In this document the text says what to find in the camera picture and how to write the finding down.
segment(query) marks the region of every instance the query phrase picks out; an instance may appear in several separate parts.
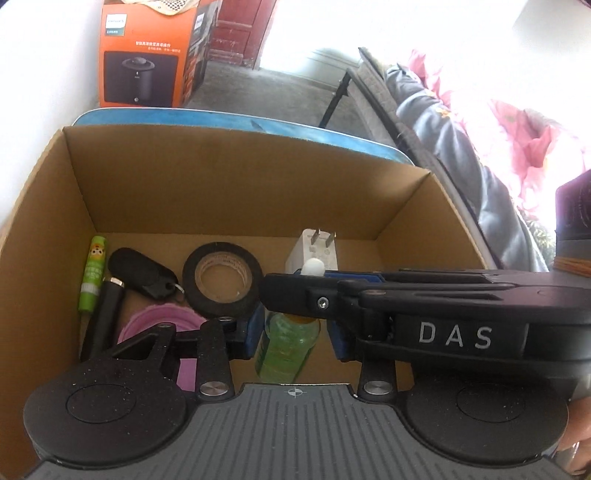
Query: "key ring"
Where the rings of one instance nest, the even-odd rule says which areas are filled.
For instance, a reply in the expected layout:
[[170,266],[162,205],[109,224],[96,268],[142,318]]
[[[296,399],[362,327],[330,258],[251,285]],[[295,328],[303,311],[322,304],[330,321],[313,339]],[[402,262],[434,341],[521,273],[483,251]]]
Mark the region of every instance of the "key ring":
[[184,288],[182,288],[181,285],[179,285],[178,283],[174,284],[174,288],[176,288],[181,294],[180,298],[178,297],[178,295],[175,294],[174,301],[176,301],[177,303],[183,303],[185,300]]

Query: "pink silicone lid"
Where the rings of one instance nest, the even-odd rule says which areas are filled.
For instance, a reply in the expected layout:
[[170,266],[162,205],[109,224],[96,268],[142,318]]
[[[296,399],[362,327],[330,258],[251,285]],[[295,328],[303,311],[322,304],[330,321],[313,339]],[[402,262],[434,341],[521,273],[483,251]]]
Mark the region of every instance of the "pink silicone lid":
[[[199,327],[207,320],[194,310],[187,307],[180,307],[174,303],[165,303],[164,305],[152,305],[150,307],[135,313],[125,325],[117,343],[121,343],[128,338],[143,332],[154,325],[162,322],[174,323],[177,326],[177,332],[187,330],[199,330]],[[195,391],[195,374],[197,372],[196,358],[182,358],[181,366],[178,369],[177,385],[186,391]]]

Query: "orange product box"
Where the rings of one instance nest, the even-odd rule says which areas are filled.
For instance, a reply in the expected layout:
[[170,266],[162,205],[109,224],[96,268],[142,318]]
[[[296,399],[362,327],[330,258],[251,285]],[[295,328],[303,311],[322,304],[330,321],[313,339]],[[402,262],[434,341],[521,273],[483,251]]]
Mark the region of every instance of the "orange product box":
[[201,85],[222,0],[200,0],[164,15],[141,3],[105,0],[99,50],[99,103],[183,106]]

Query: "white power adapter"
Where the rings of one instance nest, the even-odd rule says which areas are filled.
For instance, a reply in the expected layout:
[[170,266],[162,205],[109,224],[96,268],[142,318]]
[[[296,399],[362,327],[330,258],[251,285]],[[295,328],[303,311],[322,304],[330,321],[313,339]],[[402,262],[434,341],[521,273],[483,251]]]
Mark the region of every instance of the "white power adapter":
[[294,273],[310,258],[322,260],[326,270],[338,270],[335,238],[335,233],[312,228],[304,230],[285,262],[285,273]]

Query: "cardboard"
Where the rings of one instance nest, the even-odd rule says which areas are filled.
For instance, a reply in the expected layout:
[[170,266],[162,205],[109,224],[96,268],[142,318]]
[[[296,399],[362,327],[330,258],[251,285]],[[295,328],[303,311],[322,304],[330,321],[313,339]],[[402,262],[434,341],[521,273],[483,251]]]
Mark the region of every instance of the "cardboard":
[[[76,362],[80,282],[90,239],[133,247],[178,276],[195,248],[234,242],[283,272],[304,228],[337,233],[339,267],[484,268],[459,215],[426,170],[257,132],[158,125],[70,127],[25,185],[0,243],[0,472],[36,455],[22,426],[34,388]],[[151,303],[129,292],[120,327]],[[326,328],[298,379],[356,386]],[[412,385],[398,364],[399,388]],[[233,361],[236,387],[257,381]]]
[[181,14],[105,0],[99,51],[100,106],[183,106],[201,85],[222,0]]

